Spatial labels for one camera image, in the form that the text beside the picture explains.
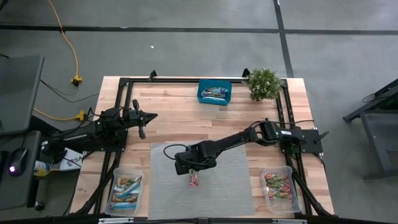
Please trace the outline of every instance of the yellow extension cord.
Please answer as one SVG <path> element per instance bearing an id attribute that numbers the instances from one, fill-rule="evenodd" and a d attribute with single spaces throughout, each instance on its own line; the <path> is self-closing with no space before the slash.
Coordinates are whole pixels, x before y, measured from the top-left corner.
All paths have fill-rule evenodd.
<path id="1" fill-rule="evenodd" d="M 68 37 L 66 37 L 65 33 L 63 32 L 63 27 L 62 27 L 62 24 L 61 24 L 61 20 L 60 20 L 60 18 L 58 17 L 58 13 L 57 13 L 57 11 L 55 10 L 54 5 L 52 4 L 51 0 L 47 0 L 47 1 L 50 3 L 51 8 L 52 8 L 52 10 L 53 10 L 53 12 L 54 12 L 54 14 L 55 14 L 55 17 L 56 17 L 57 20 L 58 20 L 58 24 L 59 24 L 59 26 L 60 26 L 60 28 L 61 28 L 61 34 L 62 34 L 63 38 L 64 38 L 65 41 L 68 43 L 68 45 L 70 46 L 70 48 L 71 48 L 72 51 L 73 51 L 73 55 L 75 56 L 76 74 L 75 74 L 75 77 L 72 79 L 72 83 L 73 83 L 74 80 L 76 80 L 77 82 L 80 83 L 80 82 L 83 81 L 83 79 L 82 79 L 82 77 L 79 76 L 79 62 L 78 62 L 78 60 L 77 60 L 76 51 L 75 51 L 75 49 L 73 48 L 73 46 L 72 46 L 72 44 L 70 43 L 70 41 L 68 40 Z M 38 110 L 38 109 L 36 109 L 36 108 L 33 108 L 33 109 L 34 109 L 36 112 L 38 112 L 39 114 L 44 115 L 44 116 L 46 116 L 46 117 L 48 117 L 48 118 L 50 118 L 50 119 L 56 120 L 56 121 L 73 121 L 74 119 L 79 119 L 80 121 L 83 121 L 83 114 L 84 114 L 84 111 L 80 111 L 80 114 L 78 114 L 78 115 L 76 115 L 75 117 L 72 117 L 72 118 L 55 118 L 55 117 L 50 116 L 50 115 L 48 115 L 48 114 L 44 113 L 43 111 L 40 111 L 40 110 Z"/>
<path id="2" fill-rule="evenodd" d="M 61 20 L 60 20 L 60 18 L 58 17 L 58 13 L 57 13 L 57 11 L 55 10 L 54 5 L 52 4 L 51 0 L 47 0 L 47 1 L 50 3 L 51 8 L 52 8 L 52 10 L 53 10 L 53 12 L 54 12 L 54 14 L 55 14 L 55 17 L 56 17 L 57 20 L 58 20 L 58 24 L 59 24 L 59 26 L 60 26 L 60 28 L 61 28 L 61 34 L 62 34 L 63 38 L 64 38 L 65 41 L 69 44 L 69 46 L 70 46 L 70 48 L 72 49 L 73 54 L 74 54 L 74 56 L 75 56 L 76 74 L 75 74 L 74 79 L 72 79 L 72 82 L 73 82 L 73 80 L 76 80 L 77 82 L 80 83 L 80 82 L 83 81 L 83 79 L 82 79 L 82 77 L 79 76 L 79 63 L 78 63 L 78 60 L 77 60 L 76 51 L 75 51 L 75 49 L 73 48 L 73 46 L 72 46 L 72 44 L 70 43 L 70 41 L 68 40 L 68 38 L 66 37 L 65 33 L 63 32 L 63 27 L 62 27 L 62 24 L 61 24 Z"/>
<path id="3" fill-rule="evenodd" d="M 73 118 L 54 118 L 53 116 L 50 116 L 50 115 L 48 115 L 48 114 L 46 114 L 46 113 L 44 113 L 42 111 L 39 111 L 36 108 L 33 108 L 33 110 L 35 110 L 36 112 L 38 112 L 41 115 L 44 115 L 44 116 L 46 116 L 46 117 L 48 117 L 50 119 L 56 120 L 56 121 L 73 121 L 75 119 L 74 117 Z"/>

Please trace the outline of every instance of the computer monitor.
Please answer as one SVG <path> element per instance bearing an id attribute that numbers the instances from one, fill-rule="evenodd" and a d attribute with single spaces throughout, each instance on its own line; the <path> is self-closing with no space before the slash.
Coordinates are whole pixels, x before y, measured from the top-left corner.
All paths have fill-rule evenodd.
<path id="1" fill-rule="evenodd" d="M 29 129 L 43 56 L 0 58 L 0 135 Z"/>

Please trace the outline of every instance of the gray mat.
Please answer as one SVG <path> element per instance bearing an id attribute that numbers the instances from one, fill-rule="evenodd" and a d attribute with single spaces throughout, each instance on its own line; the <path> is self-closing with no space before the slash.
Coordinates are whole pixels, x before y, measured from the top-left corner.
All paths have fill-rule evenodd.
<path id="1" fill-rule="evenodd" d="M 170 144 L 152 144 L 148 219 L 218 218 L 254 214 L 244 146 L 223 152 L 217 158 L 215 168 L 199 171 L 199 186 L 189 187 L 189 175 L 178 176 L 174 161 L 163 154 L 164 147 Z M 185 149 L 181 146 L 170 147 L 166 153 L 173 157 L 176 152 L 183 150 Z"/>

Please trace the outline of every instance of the plastic bin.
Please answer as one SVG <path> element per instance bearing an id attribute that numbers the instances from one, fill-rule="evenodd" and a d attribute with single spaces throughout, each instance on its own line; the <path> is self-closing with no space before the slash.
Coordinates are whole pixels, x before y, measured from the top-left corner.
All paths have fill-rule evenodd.
<path id="1" fill-rule="evenodd" d="M 203 99 L 201 97 L 202 91 L 205 87 L 222 87 L 228 90 L 225 94 L 225 101 L 224 100 L 214 100 L 214 99 Z M 231 94 L 232 94 L 232 84 L 230 82 L 224 82 L 219 80 L 200 80 L 199 87 L 198 87 L 198 101 L 200 103 L 209 103 L 214 105 L 223 105 L 226 106 L 231 101 Z"/>
<path id="2" fill-rule="evenodd" d="M 104 213 L 107 215 L 119 216 L 119 217 L 133 217 L 134 215 L 137 215 L 137 213 L 139 212 L 140 205 L 141 205 L 142 193 L 144 192 L 144 183 L 145 183 L 144 173 L 141 170 L 119 167 L 113 171 L 113 175 L 114 175 L 114 180 L 113 180 L 113 184 L 112 184 L 112 191 L 111 191 L 111 195 L 109 196 L 108 203 L 106 204 Z M 111 202 L 113 199 L 113 195 L 115 193 L 114 186 L 118 183 L 118 180 L 120 178 L 135 179 L 136 177 L 141 177 L 141 176 L 142 176 L 142 179 L 141 179 L 141 184 L 139 187 L 136 209 L 129 209 L 129 210 L 114 209 L 111 205 Z"/>
<path id="3" fill-rule="evenodd" d="M 280 177 L 289 177 L 290 180 L 290 190 L 292 193 L 292 200 L 280 199 L 280 198 L 269 198 L 269 188 L 266 184 L 266 174 L 275 174 Z M 285 213 L 295 213 L 300 211 L 299 201 L 297 200 L 297 195 L 294 189 L 292 180 L 292 168 L 289 166 L 272 167 L 266 168 L 260 176 L 262 181 L 262 189 L 264 191 L 264 196 L 266 200 L 266 205 L 268 209 L 274 214 L 285 214 Z"/>

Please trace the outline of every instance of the blue bin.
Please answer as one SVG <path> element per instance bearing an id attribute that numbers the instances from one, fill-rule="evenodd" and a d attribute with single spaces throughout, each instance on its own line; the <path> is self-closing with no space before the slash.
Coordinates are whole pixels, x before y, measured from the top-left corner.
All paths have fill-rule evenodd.
<path id="1" fill-rule="evenodd" d="M 225 101 L 223 100 L 213 100 L 213 99 L 203 99 L 201 97 L 202 91 L 205 87 L 222 87 L 228 90 L 225 94 Z M 199 87 L 198 87 L 198 101 L 199 103 L 209 103 L 214 105 L 223 105 L 226 106 L 231 101 L 231 94 L 232 94 L 232 84 L 230 82 L 224 82 L 219 80 L 200 80 Z"/>

